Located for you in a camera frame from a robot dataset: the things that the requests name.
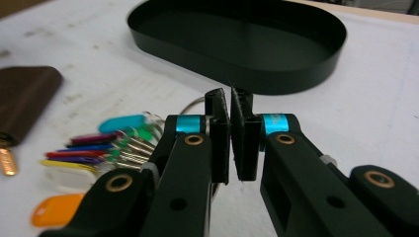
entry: brown leather wallet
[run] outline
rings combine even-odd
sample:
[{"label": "brown leather wallet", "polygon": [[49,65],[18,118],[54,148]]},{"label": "brown leather wallet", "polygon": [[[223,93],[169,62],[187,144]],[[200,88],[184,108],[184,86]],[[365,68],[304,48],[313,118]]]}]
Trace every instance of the brown leather wallet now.
[{"label": "brown leather wallet", "polygon": [[0,140],[19,144],[62,82],[53,67],[0,69]]}]

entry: white table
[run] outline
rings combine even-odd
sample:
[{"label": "white table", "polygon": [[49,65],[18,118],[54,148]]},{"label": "white table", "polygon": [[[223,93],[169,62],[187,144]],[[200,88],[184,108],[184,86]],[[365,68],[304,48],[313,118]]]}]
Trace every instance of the white table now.
[{"label": "white table", "polygon": [[[30,216],[60,195],[38,162],[104,119],[150,111],[166,117],[205,92],[229,88],[139,50],[126,24],[138,1],[51,1],[0,20],[0,67],[50,65],[64,83],[25,141],[20,173],[0,176],[0,235],[38,236]],[[255,96],[254,112],[297,115],[306,136],[349,175],[389,169],[419,187],[419,18],[317,4],[347,27],[338,66],[321,85],[286,96]],[[192,113],[202,114],[203,107]],[[259,168],[263,164],[260,156]],[[276,236],[258,182],[230,185],[212,205],[211,236]]]}]

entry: metal key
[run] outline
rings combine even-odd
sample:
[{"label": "metal key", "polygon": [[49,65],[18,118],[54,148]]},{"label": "metal key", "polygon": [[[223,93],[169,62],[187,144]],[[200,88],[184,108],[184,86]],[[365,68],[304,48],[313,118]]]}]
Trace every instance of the metal key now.
[{"label": "metal key", "polygon": [[0,140],[0,163],[5,176],[18,174],[15,157],[10,149],[10,142]]}]

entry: black oval tray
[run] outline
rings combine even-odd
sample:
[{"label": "black oval tray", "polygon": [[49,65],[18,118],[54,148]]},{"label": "black oval tray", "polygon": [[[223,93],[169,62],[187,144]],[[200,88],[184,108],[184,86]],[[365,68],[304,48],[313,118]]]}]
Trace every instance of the black oval tray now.
[{"label": "black oval tray", "polygon": [[346,38],[345,26],[332,14],[274,0],[150,0],[127,23],[143,51],[264,95],[324,81]]}]

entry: orange key tag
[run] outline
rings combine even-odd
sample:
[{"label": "orange key tag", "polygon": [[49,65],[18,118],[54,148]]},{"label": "orange key tag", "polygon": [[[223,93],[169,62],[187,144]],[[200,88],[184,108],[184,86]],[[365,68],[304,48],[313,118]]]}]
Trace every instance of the orange key tag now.
[{"label": "orange key tag", "polygon": [[41,202],[32,214],[36,227],[66,225],[75,214],[84,195],[54,196]]}]

